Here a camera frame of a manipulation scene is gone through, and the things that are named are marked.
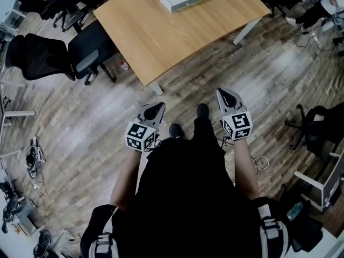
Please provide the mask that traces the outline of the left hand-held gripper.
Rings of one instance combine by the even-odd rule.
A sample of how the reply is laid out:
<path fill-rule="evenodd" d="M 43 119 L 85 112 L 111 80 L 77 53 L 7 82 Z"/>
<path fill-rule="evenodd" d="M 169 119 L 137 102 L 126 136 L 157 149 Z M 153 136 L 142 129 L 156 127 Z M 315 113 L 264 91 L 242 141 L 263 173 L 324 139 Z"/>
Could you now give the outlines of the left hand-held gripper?
<path fill-rule="evenodd" d="M 125 131 L 126 146 L 140 152 L 147 152 L 153 147 L 165 109 L 165 103 L 144 105 L 138 118 L 128 123 Z"/>

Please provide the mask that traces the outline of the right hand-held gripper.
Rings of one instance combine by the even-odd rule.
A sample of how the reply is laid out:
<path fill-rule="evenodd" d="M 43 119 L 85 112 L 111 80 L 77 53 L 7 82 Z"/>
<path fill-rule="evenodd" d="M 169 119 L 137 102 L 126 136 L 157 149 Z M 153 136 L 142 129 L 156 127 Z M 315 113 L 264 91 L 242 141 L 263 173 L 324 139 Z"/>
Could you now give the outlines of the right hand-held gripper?
<path fill-rule="evenodd" d="M 223 115 L 223 128 L 230 139 L 236 141 L 250 136 L 252 118 L 242 98 L 236 92 L 226 88 L 218 88 L 216 95 Z"/>

